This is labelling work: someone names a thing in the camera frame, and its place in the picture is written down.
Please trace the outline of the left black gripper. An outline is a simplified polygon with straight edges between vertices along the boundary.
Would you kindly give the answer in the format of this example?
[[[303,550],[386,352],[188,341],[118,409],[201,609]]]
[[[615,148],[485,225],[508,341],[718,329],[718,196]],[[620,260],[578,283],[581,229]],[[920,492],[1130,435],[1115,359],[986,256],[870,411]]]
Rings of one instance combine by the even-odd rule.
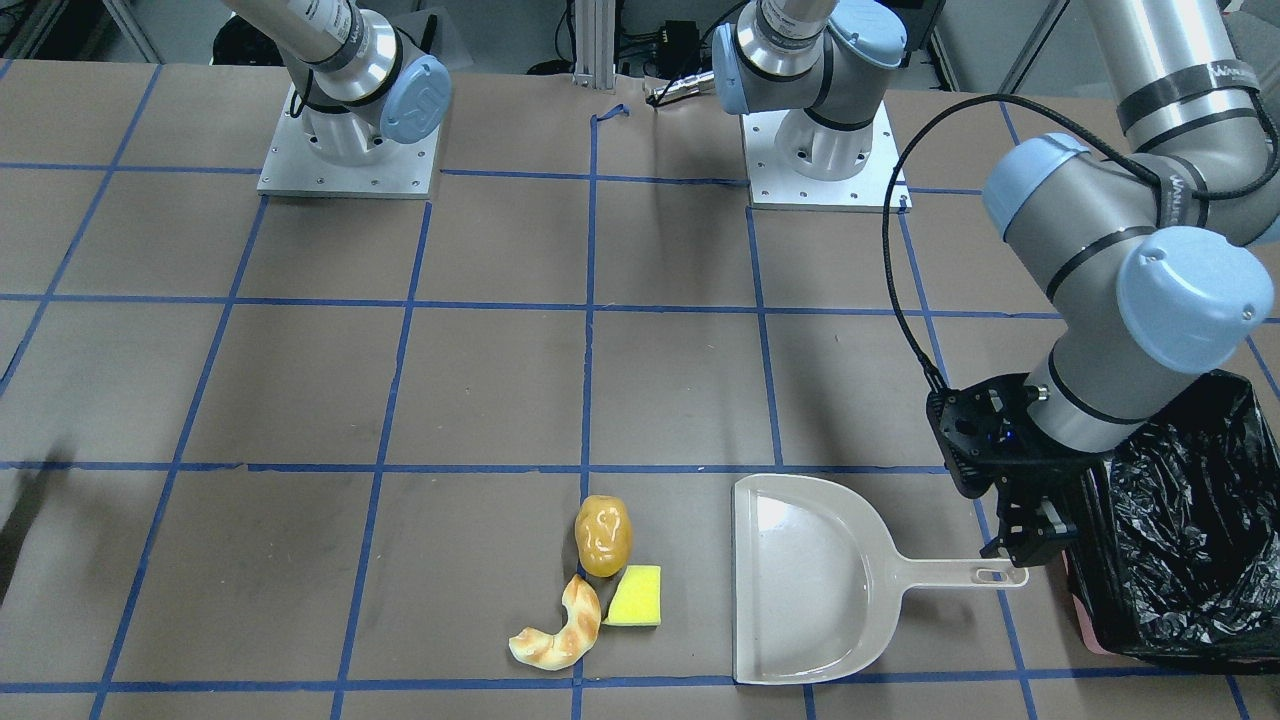
[[[982,559],[1043,566],[1080,536],[1062,500],[1114,445],[1114,419],[1053,372],[996,375],[957,389],[929,379],[925,415],[957,492],[996,489]]]

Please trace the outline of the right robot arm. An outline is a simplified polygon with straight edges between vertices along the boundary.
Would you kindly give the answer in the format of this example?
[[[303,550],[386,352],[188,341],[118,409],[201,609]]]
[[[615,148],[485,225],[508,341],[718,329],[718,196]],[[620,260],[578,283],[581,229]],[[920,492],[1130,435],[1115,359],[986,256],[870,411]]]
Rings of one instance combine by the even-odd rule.
[[[355,1],[229,1],[276,45],[294,96],[278,133],[325,168],[419,174],[435,164],[453,91],[430,53],[434,28],[413,38]]]

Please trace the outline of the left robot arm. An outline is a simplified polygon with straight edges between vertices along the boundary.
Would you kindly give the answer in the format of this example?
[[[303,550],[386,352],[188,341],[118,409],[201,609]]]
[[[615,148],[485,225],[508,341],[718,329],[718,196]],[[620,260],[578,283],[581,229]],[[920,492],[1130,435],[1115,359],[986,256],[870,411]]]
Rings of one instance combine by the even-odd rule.
[[[934,437],[957,491],[998,489],[983,559],[1044,564],[1076,538],[1050,500],[1222,364],[1270,313],[1274,283],[1247,247],[1277,241],[1277,129],[1216,1],[1085,1],[1100,35],[1119,152],[1060,113],[988,94],[929,120],[900,152],[879,204],[884,278],[922,365]],[[710,33],[716,92],[732,115],[783,111],[785,167],[836,182],[873,152],[873,119],[905,28],[877,1],[745,1]],[[1068,323],[1029,374],[947,387],[911,333],[890,250],[908,155],[942,119],[1016,104],[1068,129],[1021,141],[980,192],[1000,238]]]

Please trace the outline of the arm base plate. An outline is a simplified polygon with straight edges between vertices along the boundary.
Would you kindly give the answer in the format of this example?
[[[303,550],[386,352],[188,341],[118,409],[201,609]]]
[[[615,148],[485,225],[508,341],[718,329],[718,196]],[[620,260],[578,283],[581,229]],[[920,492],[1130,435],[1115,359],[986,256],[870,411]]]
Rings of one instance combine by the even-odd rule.
[[[408,199],[431,196],[443,124],[402,143],[380,124],[381,106],[351,111],[305,106],[294,86],[259,173],[256,190],[273,197]]]
[[[905,181],[890,188],[899,146],[884,104],[874,120],[844,133],[818,126],[804,110],[741,117],[750,205],[780,211],[908,211]]]

